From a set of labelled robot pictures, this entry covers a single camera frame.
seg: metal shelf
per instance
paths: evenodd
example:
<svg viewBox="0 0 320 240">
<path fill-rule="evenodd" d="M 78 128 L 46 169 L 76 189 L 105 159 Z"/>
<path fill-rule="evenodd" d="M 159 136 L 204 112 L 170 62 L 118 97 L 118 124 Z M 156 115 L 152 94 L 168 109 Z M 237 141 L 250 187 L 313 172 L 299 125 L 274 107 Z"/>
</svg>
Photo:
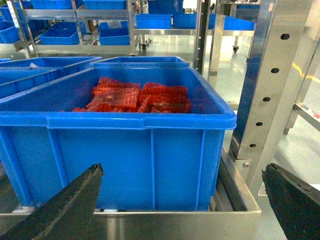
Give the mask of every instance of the metal shelf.
<svg viewBox="0 0 320 240">
<path fill-rule="evenodd" d="M 24 41 L 17 41 L 15 43 L 0 43 L 0 52 L 17 52 L 25 47 Z"/>
<path fill-rule="evenodd" d="M 187 35 L 194 36 L 196 35 L 195 29 L 140 29 L 135 28 L 133 30 L 135 35 Z M 207 32 L 208 36 L 212 36 L 214 29 L 210 29 Z M 223 36 L 239 36 L 239 37 L 252 37 L 255 31 L 237 31 L 237 30 L 224 30 Z"/>
<path fill-rule="evenodd" d="M 75 21 L 75 13 L 80 20 L 128 20 L 127 10 L 43 10 L 25 9 L 29 20 L 71 20 Z"/>
</svg>

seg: round hole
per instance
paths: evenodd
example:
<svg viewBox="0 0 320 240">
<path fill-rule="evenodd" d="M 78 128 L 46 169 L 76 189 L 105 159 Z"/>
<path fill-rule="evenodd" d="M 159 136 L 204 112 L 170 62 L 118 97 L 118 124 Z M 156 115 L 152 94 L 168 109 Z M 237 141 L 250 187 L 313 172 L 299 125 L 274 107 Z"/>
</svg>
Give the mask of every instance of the round hole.
<svg viewBox="0 0 320 240">
<path fill-rule="evenodd" d="M 271 69 L 271 72 L 272 72 L 273 74 L 277 74 L 277 73 L 279 72 L 279 68 L 272 68 L 272 69 Z"/>
<path fill-rule="evenodd" d="M 288 34 L 288 33 L 282 34 L 280 38 L 282 40 L 288 40 L 290 38 L 290 34 Z"/>
</svg>

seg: crate rim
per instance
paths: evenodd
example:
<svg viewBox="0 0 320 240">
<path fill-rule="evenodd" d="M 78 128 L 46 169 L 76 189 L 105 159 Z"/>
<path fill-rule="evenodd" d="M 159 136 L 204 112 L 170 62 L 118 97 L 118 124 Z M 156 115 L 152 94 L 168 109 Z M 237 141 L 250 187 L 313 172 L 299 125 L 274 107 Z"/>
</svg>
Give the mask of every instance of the crate rim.
<svg viewBox="0 0 320 240">
<path fill-rule="evenodd" d="M 68 68 L 72 68 L 78 64 L 86 64 L 86 63 L 95 63 L 94 60 L 101 60 L 102 57 L 101 56 L 42 56 L 42 57 L 36 57 L 34 59 L 65 59 L 65 58 L 89 58 L 87 60 L 83 60 L 83 61 L 78 61 L 75 63 L 72 63 L 70 65 L 66 65 L 66 66 L 37 66 L 37 67 L 28 67 L 28 66 L 1 66 L 0 62 L 0 70 L 31 70 L 31 69 L 53 69 L 53 70 L 65 70 Z M 16 62 L 23 62 L 25 60 L 32 60 L 33 58 L 28 58 L 28 59 L 19 59 L 19 60 L 13 60 L 10 61 L 11 63 L 16 63 Z"/>
<path fill-rule="evenodd" d="M 70 79 L 95 69 L 112 69 L 112 67 L 91 67 L 83 71 L 70 74 L 56 80 L 49 81 L 31 89 L 16 93 L 0 99 L 0 104 L 12 99 L 27 95 L 31 92 L 41 90 L 48 86 Z M 134 69 L 150 69 L 150 67 L 133 67 Z M 127 113 L 127 112 L 53 112 L 53 111 L 0 111 L 0 126 L 22 126 L 22 127 L 46 127 L 47 129 L 113 129 L 113 130 L 146 130 L 146 129 L 202 129 L 202 130 L 232 130 L 236 127 L 236 114 L 228 104 L 218 95 L 211 85 L 191 67 L 168 67 L 167 69 L 189 69 L 198 78 L 200 84 L 205 88 L 209 97 L 216 103 L 221 113 L 197 114 L 197 113 Z M 159 118 L 167 121 L 158 124 L 154 121 Z M 101 120 L 128 121 L 132 127 L 106 126 Z"/>
<path fill-rule="evenodd" d="M 17 70 L 17 69 L 0 69 L 1 72 L 5 71 L 5 72 L 14 72 L 14 71 L 17 71 L 17 72 L 21 72 L 21 70 Z M 40 73 L 37 73 L 35 75 L 31 75 L 31 76 L 27 76 L 27 77 L 24 77 L 24 78 L 20 78 L 20 79 L 17 79 L 17 80 L 13 80 L 13 81 L 7 81 L 5 83 L 1 83 L 0 84 L 0 87 L 1 86 L 5 86 L 5 85 L 9 85 L 9 84 L 13 84 L 13 83 L 18 83 L 18 82 L 21 82 L 21 81 L 24 81 L 26 79 L 30 79 L 30 78 L 34 78 L 34 77 L 37 77 L 37 76 L 41 76 L 41 75 L 44 75 L 44 74 L 49 74 L 49 73 L 54 73 L 56 72 L 57 70 L 55 69 L 35 69 L 35 71 L 43 71 L 43 72 L 40 72 Z"/>
</svg>

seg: perforated metal post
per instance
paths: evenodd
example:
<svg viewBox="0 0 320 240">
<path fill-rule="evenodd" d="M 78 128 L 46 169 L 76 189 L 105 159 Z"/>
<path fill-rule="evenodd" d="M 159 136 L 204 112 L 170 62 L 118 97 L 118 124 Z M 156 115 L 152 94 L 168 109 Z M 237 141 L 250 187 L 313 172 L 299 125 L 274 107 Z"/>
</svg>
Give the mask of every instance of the perforated metal post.
<svg viewBox="0 0 320 240">
<path fill-rule="evenodd" d="M 209 16 L 210 0 L 198 0 L 193 67 L 200 74 L 204 71 Z"/>
<path fill-rule="evenodd" d="M 132 11 L 132 0 L 127 0 L 127 13 L 128 13 L 128 27 L 129 27 L 129 38 L 130 38 L 130 55 L 136 56 L 136 41 L 134 34 L 134 14 Z"/>
<path fill-rule="evenodd" d="M 286 85 L 313 2 L 264 0 L 261 4 L 230 146 L 238 168 L 248 163 L 246 183 L 255 197 L 262 185 L 261 169 L 272 160 L 280 140 L 275 129 L 283 124 L 283 130 L 285 125 L 275 121 L 288 119 L 279 107 L 290 96 L 281 101 L 282 96 L 299 84 Z"/>
</svg>

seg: stacked blue crates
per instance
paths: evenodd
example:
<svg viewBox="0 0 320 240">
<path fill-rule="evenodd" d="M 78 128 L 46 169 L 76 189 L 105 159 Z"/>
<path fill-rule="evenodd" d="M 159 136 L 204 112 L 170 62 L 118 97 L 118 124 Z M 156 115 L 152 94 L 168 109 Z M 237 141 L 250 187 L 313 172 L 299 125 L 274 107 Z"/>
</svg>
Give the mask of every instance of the stacked blue crates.
<svg viewBox="0 0 320 240">
<path fill-rule="evenodd" d="M 19 15 L 20 19 L 22 20 L 22 26 L 23 26 L 24 33 L 25 33 L 26 37 L 29 38 L 27 27 L 26 27 L 26 24 L 24 23 L 24 18 L 23 18 L 22 12 L 20 10 L 20 5 L 18 2 L 16 2 L 15 5 L 17 7 L 18 15 Z M 28 8 L 32 7 L 32 4 L 30 1 L 22 1 L 22 5 L 23 5 L 24 9 L 28 9 Z M 12 20 L 12 16 L 10 14 L 8 5 L 1 6 L 0 11 L 2 13 L 2 16 L 4 17 L 4 20 L 2 20 L 0 22 L 0 43 L 1 44 L 13 44 L 13 43 L 19 41 L 20 38 L 18 35 L 18 31 L 14 25 L 13 20 Z M 47 21 L 45 21 L 45 20 L 30 20 L 28 22 L 28 25 L 29 25 L 30 30 L 33 35 L 40 32 L 41 30 L 45 29 L 48 26 Z"/>
<path fill-rule="evenodd" d="M 102 62 L 0 99 L 0 159 L 22 206 L 44 204 L 101 163 L 97 208 L 208 210 L 235 113 L 195 69 L 177 65 L 180 59 L 126 61 Z M 100 77 L 186 86 L 191 113 L 71 112 L 92 100 Z"/>
</svg>

